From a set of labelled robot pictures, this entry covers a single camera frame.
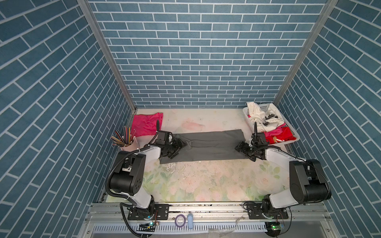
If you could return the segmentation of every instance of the white plastic basket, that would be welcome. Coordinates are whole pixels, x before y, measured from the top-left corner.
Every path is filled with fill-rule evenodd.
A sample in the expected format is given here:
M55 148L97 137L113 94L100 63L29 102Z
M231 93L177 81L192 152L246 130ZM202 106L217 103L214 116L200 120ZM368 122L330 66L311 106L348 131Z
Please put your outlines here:
M269 108L269 105L270 105L269 103L259 104L259 108L261 109L261 111L265 112L265 111L267 111L267 108ZM245 115L245 120L246 120L247 125L250 127L252 133L254 133L254 123L248 117L248 115L249 115L249 108L248 107L245 107L243 109L243 114ZM275 144L276 145L285 145L285 144L293 143L295 141L300 140L300 136L296 132L295 128L288 122L288 120L285 118L285 116L283 116L282 113L281 113L281 115L283 117L283 120L286 123L286 126L288 126L290 128L290 131L294 135L296 140L293 140L293 141L284 141L284 142L279 142L279 143L275 143Z

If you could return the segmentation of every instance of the pink stain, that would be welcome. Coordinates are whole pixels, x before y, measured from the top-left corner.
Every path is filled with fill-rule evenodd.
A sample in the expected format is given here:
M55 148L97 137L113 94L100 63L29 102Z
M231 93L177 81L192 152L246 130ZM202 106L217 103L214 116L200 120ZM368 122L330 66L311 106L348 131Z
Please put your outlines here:
M204 125L197 124L195 122L184 122L181 124L184 129L188 129L190 131L202 131L204 129Z

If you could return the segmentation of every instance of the gray fabric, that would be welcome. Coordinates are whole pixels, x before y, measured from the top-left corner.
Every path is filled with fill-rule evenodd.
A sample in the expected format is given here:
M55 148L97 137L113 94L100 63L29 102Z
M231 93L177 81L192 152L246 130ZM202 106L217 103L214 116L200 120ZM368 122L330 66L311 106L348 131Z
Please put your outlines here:
M186 145L173 159L162 157L161 165L185 161L246 158L243 153L234 149L241 141L245 141L242 130L184 133L173 136L182 140Z

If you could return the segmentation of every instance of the black mounting plate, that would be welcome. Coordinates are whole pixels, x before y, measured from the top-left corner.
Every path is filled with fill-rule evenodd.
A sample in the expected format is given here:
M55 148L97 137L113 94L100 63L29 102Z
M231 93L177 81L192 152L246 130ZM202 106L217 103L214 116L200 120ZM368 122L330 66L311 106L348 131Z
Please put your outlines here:
M262 213L262 204L261 203L248 203L246 205L247 207L247 214L249 215L250 220L256 220L256 219L271 219L271 217L266 217ZM274 209L274 212L271 214L275 217L278 216L278 220L280 219L288 219L288 214L285 211L285 209Z
M155 204L154 216L152 220L168 220L169 204ZM143 220L136 209L131 209L128 213L128 220Z

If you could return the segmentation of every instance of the brick wall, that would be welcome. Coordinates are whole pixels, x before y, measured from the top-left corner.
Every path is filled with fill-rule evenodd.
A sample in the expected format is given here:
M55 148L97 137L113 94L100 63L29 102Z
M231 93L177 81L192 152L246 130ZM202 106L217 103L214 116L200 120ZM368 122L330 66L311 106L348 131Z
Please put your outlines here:
M138 107L271 102L326 0L94 1Z
M130 109L76 0L0 1L0 237L72 237Z
M379 238L381 1L339 0L279 105L333 190L325 202L342 237Z

